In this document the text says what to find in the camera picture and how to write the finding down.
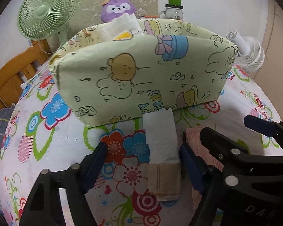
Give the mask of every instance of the black jar lid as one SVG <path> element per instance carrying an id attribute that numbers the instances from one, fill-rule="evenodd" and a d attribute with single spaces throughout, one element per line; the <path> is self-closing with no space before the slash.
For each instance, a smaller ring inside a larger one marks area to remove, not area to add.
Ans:
<path id="1" fill-rule="evenodd" d="M 177 8 L 177 9 L 183 9 L 183 6 L 172 5 L 172 4 L 166 4 L 166 7 Z"/>

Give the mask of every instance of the blue flower print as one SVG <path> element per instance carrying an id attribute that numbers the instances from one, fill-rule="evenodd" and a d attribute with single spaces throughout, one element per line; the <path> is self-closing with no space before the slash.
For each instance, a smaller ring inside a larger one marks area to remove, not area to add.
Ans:
<path id="1" fill-rule="evenodd" d="M 143 130 L 124 137 L 123 147 L 127 151 L 126 157 L 137 156 L 140 163 L 150 161 L 150 149 L 146 144 L 146 134 Z"/>
<path id="2" fill-rule="evenodd" d="M 26 88 L 23 90 L 19 100 L 22 99 L 23 97 L 25 97 L 28 94 L 31 87 L 32 87 L 32 83 L 30 83 L 26 86 Z"/>
<path id="3" fill-rule="evenodd" d="M 41 110 L 40 117 L 46 119 L 47 130 L 53 129 L 60 121 L 70 116 L 71 110 L 64 102 L 59 93 L 56 93 L 52 100 Z"/>
<path id="4" fill-rule="evenodd" d="M 11 142 L 11 135 L 8 135 L 6 138 L 3 138 L 3 147 L 6 149 Z"/>
<path id="5" fill-rule="evenodd" d="M 161 202 L 166 207 L 172 207 L 177 203 L 177 200 L 167 200 Z"/>

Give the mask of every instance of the green electric fan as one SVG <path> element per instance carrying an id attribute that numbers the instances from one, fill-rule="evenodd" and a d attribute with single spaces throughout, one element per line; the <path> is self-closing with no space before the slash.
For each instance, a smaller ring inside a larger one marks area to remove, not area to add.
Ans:
<path id="1" fill-rule="evenodd" d="M 68 22 L 77 0 L 24 0 L 18 13 L 18 28 L 30 40 L 57 34 L 60 46 L 67 42 Z"/>

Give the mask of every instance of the beige cloth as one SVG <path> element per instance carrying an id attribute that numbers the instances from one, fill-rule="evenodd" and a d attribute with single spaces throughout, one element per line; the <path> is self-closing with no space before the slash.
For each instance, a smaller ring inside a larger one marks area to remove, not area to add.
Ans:
<path id="1" fill-rule="evenodd" d="M 181 165 L 161 163 L 148 166 L 148 188 L 158 200 L 178 199 L 181 190 Z"/>

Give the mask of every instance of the white fan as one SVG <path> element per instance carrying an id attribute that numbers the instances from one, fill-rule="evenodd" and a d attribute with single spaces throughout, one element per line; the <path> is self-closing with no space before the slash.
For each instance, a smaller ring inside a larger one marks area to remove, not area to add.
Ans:
<path id="1" fill-rule="evenodd" d="M 258 70 L 264 62 L 264 50 L 257 39 L 250 36 L 241 37 L 237 31 L 230 31 L 226 39 L 238 47 L 238 57 L 235 63 L 246 73 Z"/>

